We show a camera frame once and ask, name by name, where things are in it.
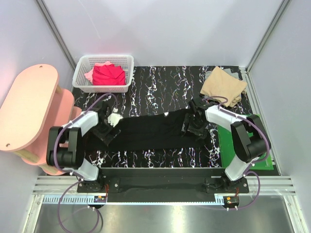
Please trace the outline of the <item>black daisy t-shirt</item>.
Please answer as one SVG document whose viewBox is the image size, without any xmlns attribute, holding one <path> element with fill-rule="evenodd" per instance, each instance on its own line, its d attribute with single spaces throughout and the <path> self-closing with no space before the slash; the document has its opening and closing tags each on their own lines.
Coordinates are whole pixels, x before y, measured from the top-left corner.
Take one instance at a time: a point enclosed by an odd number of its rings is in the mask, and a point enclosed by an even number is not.
<svg viewBox="0 0 311 233">
<path fill-rule="evenodd" d="M 88 133 L 86 150 L 125 151 L 197 148 L 209 144 L 210 133 L 198 137 L 190 132 L 182 132 L 186 114 L 190 109 L 180 109 L 154 116 L 138 116 L 122 119 L 112 132 L 120 133 L 106 145 L 93 133 Z"/>
</svg>

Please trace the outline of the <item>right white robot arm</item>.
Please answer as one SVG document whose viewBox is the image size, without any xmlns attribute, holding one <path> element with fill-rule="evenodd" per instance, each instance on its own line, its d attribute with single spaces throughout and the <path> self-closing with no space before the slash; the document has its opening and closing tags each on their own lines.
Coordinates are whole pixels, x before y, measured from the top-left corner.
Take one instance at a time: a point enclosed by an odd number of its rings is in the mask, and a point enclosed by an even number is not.
<svg viewBox="0 0 311 233">
<path fill-rule="evenodd" d="M 231 133 L 235 156 L 220 178 L 207 187 L 232 192 L 246 176 L 251 166 L 270 152 L 271 142 L 259 116 L 244 116 L 224 109 L 215 101 L 201 99 L 189 102 L 190 113 L 186 114 L 182 134 L 192 134 L 195 139 L 207 138 L 210 123 L 221 126 Z"/>
</svg>

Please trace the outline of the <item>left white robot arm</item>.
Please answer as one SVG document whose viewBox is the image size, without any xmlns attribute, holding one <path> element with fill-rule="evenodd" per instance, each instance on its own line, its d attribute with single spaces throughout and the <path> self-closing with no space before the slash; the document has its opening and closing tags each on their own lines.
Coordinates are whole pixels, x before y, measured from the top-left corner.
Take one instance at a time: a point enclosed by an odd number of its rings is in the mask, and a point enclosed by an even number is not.
<svg viewBox="0 0 311 233">
<path fill-rule="evenodd" d="M 110 112 L 107 103 L 101 102 L 95 108 L 81 112 L 69 123 L 51 127 L 47 165 L 88 181 L 88 187 L 94 192 L 102 191 L 105 180 L 101 178 L 99 169 L 85 158 L 85 135 L 92 133 L 108 146 L 120 134 L 117 125 L 122 119 L 123 116 L 118 113 L 117 108 Z"/>
</svg>

